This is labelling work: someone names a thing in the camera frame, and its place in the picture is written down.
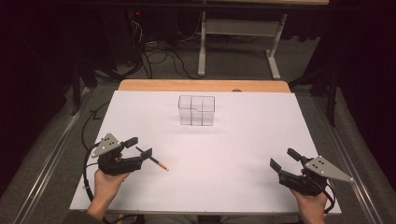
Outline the person's right hand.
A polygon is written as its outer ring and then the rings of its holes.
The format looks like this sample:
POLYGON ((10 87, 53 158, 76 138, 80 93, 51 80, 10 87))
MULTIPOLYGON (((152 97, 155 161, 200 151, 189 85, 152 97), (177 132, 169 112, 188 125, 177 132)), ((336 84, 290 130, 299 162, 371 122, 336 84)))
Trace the person's right hand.
POLYGON ((306 196, 302 193, 291 190, 292 195, 295 197, 299 213, 302 216, 324 216, 324 209, 328 198, 324 193, 318 196, 306 196))

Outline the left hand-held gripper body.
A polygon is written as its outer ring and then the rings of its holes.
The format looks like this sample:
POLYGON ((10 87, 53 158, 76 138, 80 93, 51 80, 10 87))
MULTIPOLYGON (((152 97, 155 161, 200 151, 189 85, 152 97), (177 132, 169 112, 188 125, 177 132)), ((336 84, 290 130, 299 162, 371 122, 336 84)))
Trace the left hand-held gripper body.
POLYGON ((107 133, 93 148, 92 157, 97 159, 99 169, 106 175, 127 174, 141 169, 141 156, 127 159, 121 156, 125 149, 124 142, 107 133))

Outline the metal floor rail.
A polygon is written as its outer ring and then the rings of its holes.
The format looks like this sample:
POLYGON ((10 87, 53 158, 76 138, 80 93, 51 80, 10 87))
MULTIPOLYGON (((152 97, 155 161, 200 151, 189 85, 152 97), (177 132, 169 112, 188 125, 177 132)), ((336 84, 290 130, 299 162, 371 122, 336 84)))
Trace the metal floor rail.
POLYGON ((52 149, 48 157, 35 179, 35 183, 29 191, 23 205, 21 206, 18 214, 13 218, 11 224, 26 224, 33 214, 36 205, 38 204, 44 190, 46 189, 50 178, 59 163, 60 158, 64 153, 64 145, 68 139, 72 129, 74 128, 80 114, 81 109, 87 104, 90 97, 92 96, 92 89, 85 88, 81 94, 80 106, 76 107, 71 117, 67 120, 67 124, 57 139, 55 147, 52 149))
POLYGON ((369 194, 368 189, 361 180, 361 176, 354 165, 355 159, 348 154, 346 145, 342 142, 340 133, 337 131, 335 126, 332 126, 327 118, 327 111, 325 103, 318 97, 314 97, 316 108, 319 110, 320 115, 324 119, 326 126, 331 134, 332 140, 335 143, 338 157, 342 161, 344 170, 353 177, 353 181, 350 183, 355 196, 361 206, 361 209, 369 224, 383 224, 380 215, 378 214, 375 205, 373 204, 372 198, 369 194))

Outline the black stand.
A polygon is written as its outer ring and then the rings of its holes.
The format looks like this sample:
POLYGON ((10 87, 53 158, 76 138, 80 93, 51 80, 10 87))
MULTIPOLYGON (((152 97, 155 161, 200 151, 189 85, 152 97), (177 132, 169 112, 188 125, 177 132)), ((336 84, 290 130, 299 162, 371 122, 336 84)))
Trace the black stand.
POLYGON ((73 80, 72 80, 72 92, 73 92, 73 110, 71 115, 75 116, 81 106, 81 87, 83 83, 87 88, 95 88, 97 86, 97 80, 95 78, 94 69, 91 67, 89 62, 82 58, 77 58, 73 65, 73 80))
POLYGON ((330 124, 334 127, 337 79, 338 75, 334 69, 323 67, 290 81, 288 85, 290 89, 300 85, 310 85, 311 89, 309 92, 312 96, 326 96, 326 116, 330 124))

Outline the person's left hand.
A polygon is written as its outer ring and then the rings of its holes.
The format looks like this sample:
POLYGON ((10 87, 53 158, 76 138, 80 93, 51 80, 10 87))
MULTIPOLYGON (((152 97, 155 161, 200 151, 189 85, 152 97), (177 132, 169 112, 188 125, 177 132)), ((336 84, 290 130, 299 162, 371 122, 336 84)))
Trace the person's left hand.
POLYGON ((94 196, 91 208, 107 210, 115 199, 121 184, 130 174, 106 175, 101 170, 94 174, 94 196))

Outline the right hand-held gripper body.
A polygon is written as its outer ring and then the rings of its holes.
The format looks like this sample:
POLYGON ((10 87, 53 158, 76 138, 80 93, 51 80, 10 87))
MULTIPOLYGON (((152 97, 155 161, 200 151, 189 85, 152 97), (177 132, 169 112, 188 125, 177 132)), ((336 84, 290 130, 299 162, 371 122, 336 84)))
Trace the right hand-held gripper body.
POLYGON ((354 181, 353 177, 347 175, 322 156, 308 159, 305 156, 294 155, 293 158, 302 164, 302 173, 294 175, 279 168, 279 183, 303 195, 318 196, 325 191, 328 179, 345 182, 354 181))

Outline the wooden table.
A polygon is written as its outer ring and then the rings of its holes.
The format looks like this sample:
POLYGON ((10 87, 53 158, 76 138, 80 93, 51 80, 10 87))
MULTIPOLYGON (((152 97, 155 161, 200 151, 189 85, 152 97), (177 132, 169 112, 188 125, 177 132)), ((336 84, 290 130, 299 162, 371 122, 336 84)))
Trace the wooden table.
POLYGON ((244 91, 290 93, 287 82, 280 80, 187 80, 127 79, 119 91, 244 91))

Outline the clear plastic organizer box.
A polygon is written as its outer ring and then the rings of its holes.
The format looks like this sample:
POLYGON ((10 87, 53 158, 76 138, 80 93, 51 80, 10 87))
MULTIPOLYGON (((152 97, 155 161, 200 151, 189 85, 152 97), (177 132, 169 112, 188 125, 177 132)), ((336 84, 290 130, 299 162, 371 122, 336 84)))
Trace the clear plastic organizer box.
POLYGON ((216 111, 214 96, 180 95, 178 112, 181 125, 212 126, 216 111))

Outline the white metal table frame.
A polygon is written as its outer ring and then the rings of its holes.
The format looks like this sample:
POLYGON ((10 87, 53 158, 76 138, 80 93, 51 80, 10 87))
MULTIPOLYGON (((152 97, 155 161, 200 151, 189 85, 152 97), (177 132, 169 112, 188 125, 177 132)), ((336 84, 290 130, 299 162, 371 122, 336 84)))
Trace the white metal table frame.
POLYGON ((226 19, 208 19, 206 12, 201 13, 201 37, 200 51, 198 58, 198 76, 205 75, 206 63, 206 36, 207 35, 242 35, 272 37, 272 47, 265 50, 267 62, 273 79, 281 79, 276 64, 275 54, 280 37, 286 23, 288 15, 282 14, 277 21, 243 21, 226 19))

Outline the white board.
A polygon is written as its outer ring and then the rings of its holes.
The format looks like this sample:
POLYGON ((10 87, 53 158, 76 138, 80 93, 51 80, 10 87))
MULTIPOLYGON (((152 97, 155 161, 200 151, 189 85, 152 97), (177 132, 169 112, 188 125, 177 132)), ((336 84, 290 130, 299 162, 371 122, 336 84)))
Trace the white board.
POLYGON ((216 92, 212 126, 181 125, 177 91, 115 91, 99 136, 139 142, 126 158, 151 148, 153 158, 122 184, 112 212, 140 214, 294 214, 296 202, 279 185, 270 160, 297 174, 288 154, 317 149, 292 93, 216 92))

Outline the dark computer tower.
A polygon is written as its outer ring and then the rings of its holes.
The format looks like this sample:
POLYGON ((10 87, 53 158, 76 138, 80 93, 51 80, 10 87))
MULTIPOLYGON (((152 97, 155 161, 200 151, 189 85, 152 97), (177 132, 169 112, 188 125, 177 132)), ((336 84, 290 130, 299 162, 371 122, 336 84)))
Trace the dark computer tower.
POLYGON ((111 8, 103 9, 101 14, 116 67, 131 67, 138 62, 142 48, 134 44, 127 11, 111 8))

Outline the black pencil with orange end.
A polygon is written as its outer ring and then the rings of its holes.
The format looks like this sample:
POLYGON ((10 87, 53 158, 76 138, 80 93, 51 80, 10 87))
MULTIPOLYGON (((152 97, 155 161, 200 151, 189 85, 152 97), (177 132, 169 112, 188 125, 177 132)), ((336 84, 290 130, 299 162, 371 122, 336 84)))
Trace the black pencil with orange end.
MULTIPOLYGON (((140 152, 144 152, 141 148, 139 147, 135 147, 138 151, 140 152)), ((153 162, 155 162, 157 165, 159 165, 160 167, 162 167, 165 171, 169 172, 169 168, 166 167, 163 163, 161 163, 160 161, 156 160, 155 158, 153 158, 152 156, 149 157, 149 159, 153 162)))

